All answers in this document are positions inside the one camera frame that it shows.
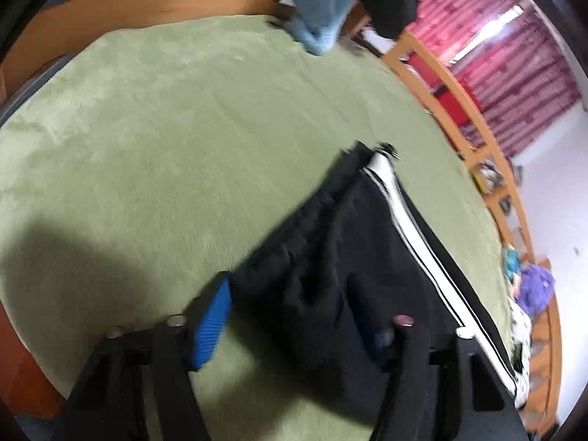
black cloth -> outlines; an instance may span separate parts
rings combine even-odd
[[[354,288],[364,286],[377,318],[408,314],[431,340],[458,326],[395,230],[386,199],[361,172],[372,156],[360,143],[343,154],[316,193],[233,272],[231,285],[237,310],[254,314],[329,406],[365,422],[376,419],[388,376],[365,349]],[[433,367],[425,382],[436,384]],[[426,429],[434,401],[427,400]]]
[[[360,0],[382,38],[395,40],[417,19],[418,0]]]

white wall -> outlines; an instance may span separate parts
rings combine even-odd
[[[588,382],[588,114],[577,104],[517,162],[537,254],[552,262],[562,324],[560,422]]]

white stripe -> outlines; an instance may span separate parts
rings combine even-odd
[[[425,273],[437,288],[437,291],[442,296],[446,305],[449,304],[449,306],[451,306],[450,312],[454,318],[460,325],[467,326],[474,332],[474,337],[488,357],[502,383],[510,394],[514,395],[516,391],[515,382],[510,371],[505,368],[501,356],[498,355],[494,344],[489,340],[489,337],[487,337],[484,327],[481,326],[475,314],[465,303],[461,293],[459,293],[453,283],[450,282],[446,272],[440,267],[439,263],[437,263],[436,257],[431,254],[428,245],[425,243],[420,231],[414,224],[412,216],[408,212],[404,200],[398,191],[396,175],[394,174],[391,164],[386,159],[386,156],[376,153],[367,168],[373,171],[384,184],[385,191],[382,191],[381,189],[380,191],[386,196],[390,205],[392,219],[397,228],[400,229],[399,233],[404,239],[405,244],[407,244],[407,248],[409,248],[411,252],[416,253],[417,257],[415,258],[419,263],[422,261],[422,264],[426,266]],[[365,172],[372,180],[374,180],[369,171]]]

wooden bed frame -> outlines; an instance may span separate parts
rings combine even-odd
[[[26,26],[16,43],[11,48],[0,66],[0,103],[13,94],[31,75],[45,64],[64,54],[77,54],[90,43],[107,32],[122,28],[146,28],[162,23],[196,20],[214,15],[237,14],[270,14],[284,18],[292,12],[292,8],[277,3],[278,0],[71,0],[63,4],[40,11]],[[343,26],[343,32],[357,29],[365,24],[366,14],[361,6],[356,6]],[[429,89],[399,60],[402,55],[411,51],[416,52],[439,76],[440,80],[453,93],[462,105],[473,124],[479,131],[484,146],[471,147],[464,138],[443,106],[433,97]],[[505,242],[513,242],[513,232],[507,224],[500,207],[503,198],[510,196],[512,206],[516,210],[519,220],[519,233],[524,242],[522,258],[535,263],[536,256],[531,243],[530,232],[524,215],[523,206],[515,184],[508,161],[480,111],[452,76],[449,70],[410,33],[404,32],[394,48],[383,55],[382,62],[386,64],[398,78],[414,93],[422,105],[427,108],[448,139],[461,153],[467,169],[475,171],[477,165],[487,158],[495,160],[505,181],[494,193],[484,196],[486,206],[492,213],[498,231]],[[0,317],[0,327],[12,330],[6,316]],[[521,411],[521,416],[528,430],[539,431],[541,434],[549,431],[555,424],[555,412],[559,398],[561,380],[561,335],[559,329],[559,314],[557,302],[554,299],[549,309],[542,315],[533,329],[533,340],[543,340],[547,349],[533,358],[531,363],[531,377],[539,380],[538,387],[530,395],[527,406]],[[21,353],[30,365],[31,375],[41,378],[42,373],[25,350]],[[42,381],[39,389],[48,389]],[[55,402],[55,393],[51,396],[41,396],[30,393],[28,404],[22,403],[11,406],[9,397],[7,405],[17,412],[29,412],[38,415],[49,415],[57,410],[59,403]]]

green bedspread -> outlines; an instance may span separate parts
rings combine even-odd
[[[435,121],[370,54],[314,57],[266,17],[93,43],[0,131],[0,295],[67,395],[111,326],[181,312],[355,140],[402,181],[510,345],[495,225]],[[236,324],[194,378],[213,439],[367,439]]]

